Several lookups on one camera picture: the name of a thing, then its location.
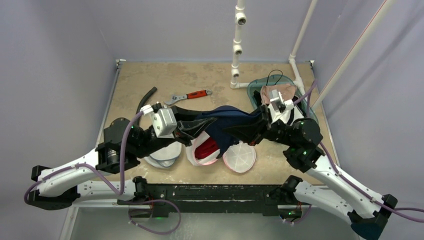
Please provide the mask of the white bra with black straps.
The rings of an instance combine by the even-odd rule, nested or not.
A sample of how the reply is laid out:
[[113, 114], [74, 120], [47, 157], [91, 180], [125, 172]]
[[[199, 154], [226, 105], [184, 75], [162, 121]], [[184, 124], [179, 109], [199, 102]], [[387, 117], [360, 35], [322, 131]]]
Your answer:
[[287, 121], [288, 125], [292, 125], [296, 120], [306, 117], [302, 101], [298, 102], [295, 107], [290, 111], [289, 118]]

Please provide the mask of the pink bra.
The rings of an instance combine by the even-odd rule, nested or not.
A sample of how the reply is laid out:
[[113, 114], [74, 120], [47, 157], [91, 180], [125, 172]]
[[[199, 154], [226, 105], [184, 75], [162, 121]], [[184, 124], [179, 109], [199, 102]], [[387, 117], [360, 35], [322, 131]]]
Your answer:
[[292, 100], [295, 96], [297, 87], [291, 84], [276, 84], [276, 85], [264, 85], [260, 89], [260, 95], [262, 97], [262, 105], [270, 104], [270, 95], [269, 93], [273, 90], [277, 90], [281, 93], [281, 96], [284, 101]]

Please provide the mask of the blue-trimmed white mesh laundry bag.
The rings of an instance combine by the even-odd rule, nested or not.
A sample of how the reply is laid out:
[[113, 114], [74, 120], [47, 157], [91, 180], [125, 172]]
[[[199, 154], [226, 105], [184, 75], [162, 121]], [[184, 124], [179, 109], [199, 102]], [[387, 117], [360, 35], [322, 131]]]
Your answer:
[[159, 169], [170, 168], [179, 158], [182, 152], [182, 144], [174, 142], [160, 150], [157, 150], [143, 159], [151, 166]]

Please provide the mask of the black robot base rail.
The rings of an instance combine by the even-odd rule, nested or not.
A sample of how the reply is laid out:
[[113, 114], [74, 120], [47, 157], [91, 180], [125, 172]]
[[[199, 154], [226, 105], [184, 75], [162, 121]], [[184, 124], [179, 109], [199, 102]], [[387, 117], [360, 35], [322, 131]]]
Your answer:
[[280, 206], [297, 205], [294, 193], [300, 177], [291, 175], [282, 184], [165, 184], [134, 179], [135, 190], [130, 200], [118, 205], [141, 206], [153, 200], [153, 216], [169, 213], [226, 213], [278, 216]]

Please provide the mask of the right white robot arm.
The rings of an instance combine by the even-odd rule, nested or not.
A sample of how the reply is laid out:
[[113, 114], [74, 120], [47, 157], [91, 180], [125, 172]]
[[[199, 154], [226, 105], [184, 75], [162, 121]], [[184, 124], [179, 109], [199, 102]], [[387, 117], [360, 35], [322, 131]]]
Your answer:
[[397, 199], [366, 187], [335, 165], [322, 146], [318, 123], [311, 118], [284, 121], [293, 106], [262, 105], [252, 113], [243, 112], [237, 122], [223, 131], [251, 146], [269, 140], [287, 146], [283, 152], [289, 165], [325, 184], [328, 191], [313, 188], [305, 180], [289, 176], [280, 196], [288, 204], [296, 200], [317, 206], [345, 220], [365, 240], [382, 235]]

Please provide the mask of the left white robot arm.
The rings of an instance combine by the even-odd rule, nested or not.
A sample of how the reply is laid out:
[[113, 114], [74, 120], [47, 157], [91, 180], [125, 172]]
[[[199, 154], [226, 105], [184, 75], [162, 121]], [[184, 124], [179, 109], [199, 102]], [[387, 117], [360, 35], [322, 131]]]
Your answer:
[[142, 205], [151, 197], [147, 180], [141, 176], [126, 180], [125, 172], [173, 143], [189, 146], [216, 121], [201, 111], [159, 103], [143, 106], [132, 119], [114, 120], [103, 131], [104, 141], [78, 159], [54, 168], [34, 166], [33, 185], [25, 192], [24, 202], [49, 211], [89, 200]]

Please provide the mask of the pink-trimmed white mesh laundry bag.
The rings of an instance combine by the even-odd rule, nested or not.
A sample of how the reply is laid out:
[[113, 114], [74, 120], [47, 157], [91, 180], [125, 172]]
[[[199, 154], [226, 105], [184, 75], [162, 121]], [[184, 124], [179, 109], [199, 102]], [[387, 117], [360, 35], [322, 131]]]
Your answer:
[[200, 162], [194, 159], [194, 148], [196, 146], [196, 141], [201, 138], [210, 137], [206, 132], [202, 132], [199, 137], [191, 141], [191, 145], [185, 148], [185, 154], [188, 161], [196, 167], [210, 166], [219, 160], [222, 160], [225, 166], [231, 171], [243, 174], [251, 170], [257, 160], [257, 154], [254, 147], [249, 146], [246, 143], [241, 141], [238, 144], [234, 144], [228, 148], [228, 150], [220, 156], [218, 154], [217, 158], [213, 162], [208, 162], [208, 164], [201, 164]]

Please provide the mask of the navy blue bra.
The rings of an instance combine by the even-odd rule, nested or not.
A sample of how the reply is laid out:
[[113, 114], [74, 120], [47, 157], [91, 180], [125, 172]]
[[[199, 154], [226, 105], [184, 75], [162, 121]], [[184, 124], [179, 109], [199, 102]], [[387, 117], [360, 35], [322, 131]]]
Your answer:
[[223, 105], [214, 110], [204, 111], [195, 117], [195, 120], [216, 118], [205, 132], [216, 142], [219, 147], [219, 155], [222, 156], [230, 146], [238, 144], [239, 138], [223, 131], [225, 128], [244, 125], [256, 120], [260, 116], [260, 111], [251, 113], [244, 112], [234, 106]]

